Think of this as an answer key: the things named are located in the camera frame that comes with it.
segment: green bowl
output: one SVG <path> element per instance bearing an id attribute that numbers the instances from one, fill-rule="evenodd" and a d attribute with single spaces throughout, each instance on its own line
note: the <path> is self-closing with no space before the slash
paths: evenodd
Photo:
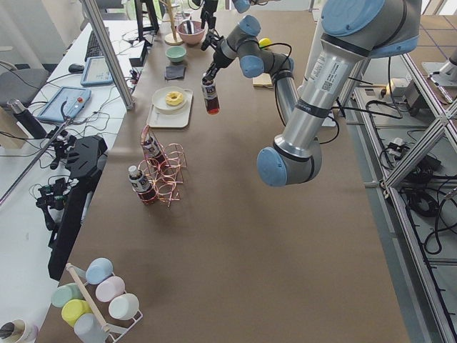
<path id="1" fill-rule="evenodd" d="M 186 48 L 182 46 L 172 46 L 166 50 L 165 55 L 173 63 L 179 63 L 183 61 L 184 57 L 186 56 Z"/>

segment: pink bowl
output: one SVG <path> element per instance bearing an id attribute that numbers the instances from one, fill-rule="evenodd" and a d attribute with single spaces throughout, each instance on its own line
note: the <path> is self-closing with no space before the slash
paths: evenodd
<path id="1" fill-rule="evenodd" d="M 200 43 L 202 38 L 205 36 L 205 30 L 201 28 L 201 22 L 195 21 L 195 20 L 193 20 L 192 22 L 194 23 L 194 27 L 195 27 L 195 34 L 187 34 L 184 31 L 183 26 L 184 26 L 184 24 L 186 24 L 185 21 L 183 21 L 182 23 L 180 23 L 178 25 L 178 34 L 181 37 L 181 39 L 184 41 L 184 43 L 186 43 L 188 45 L 195 45 L 195 44 Z"/>

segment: white cup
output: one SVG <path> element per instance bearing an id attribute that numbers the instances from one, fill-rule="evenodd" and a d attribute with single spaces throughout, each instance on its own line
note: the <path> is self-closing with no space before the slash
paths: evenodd
<path id="1" fill-rule="evenodd" d="M 109 315 L 114 319 L 132 319 L 139 310 L 139 301 L 135 294 L 125 293 L 114 298 L 109 304 Z"/>
<path id="2" fill-rule="evenodd" d="M 14 333 L 5 339 L 2 343 L 27 343 L 36 339 L 38 327 L 36 325 L 25 322 L 22 319 L 12 321 L 14 324 Z"/>

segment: light blue cup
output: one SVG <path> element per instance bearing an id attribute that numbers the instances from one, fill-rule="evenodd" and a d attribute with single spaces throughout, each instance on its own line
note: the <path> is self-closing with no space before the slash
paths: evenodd
<path id="1" fill-rule="evenodd" d="M 109 334 L 103 331 L 92 313 L 79 317 L 74 325 L 74 333 L 83 343 L 104 343 Z"/>
<path id="2" fill-rule="evenodd" d="M 113 274 L 113 264 L 109 259 L 100 257 L 90 263 L 86 271 L 86 280 L 89 284 L 99 284 Z"/>

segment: cup rack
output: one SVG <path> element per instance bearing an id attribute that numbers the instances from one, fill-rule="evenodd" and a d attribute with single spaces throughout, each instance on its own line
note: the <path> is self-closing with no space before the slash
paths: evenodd
<path id="1" fill-rule="evenodd" d="M 86 278 L 86 271 L 81 268 L 75 267 L 71 263 L 66 264 L 66 270 L 71 275 L 74 282 L 78 286 L 79 291 L 83 295 L 84 300 L 86 300 L 87 304 L 91 308 L 92 313 L 94 313 L 94 316 L 97 319 L 97 322 L 100 324 L 101 328 L 105 332 L 109 333 L 108 338 L 106 338 L 106 340 L 105 340 L 106 343 L 118 342 L 122 337 L 124 337 L 124 335 L 127 332 L 129 332 L 143 318 L 143 313 L 141 311 L 137 311 L 135 316 L 129 320 L 131 323 L 128 327 L 120 327 L 119 325 L 114 325 L 114 324 L 108 323 L 105 320 L 103 314 L 100 312 L 99 308 L 97 307 L 94 299 L 89 294 L 89 291 L 86 288 L 86 285 L 88 283 L 82 281 L 82 279 Z"/>

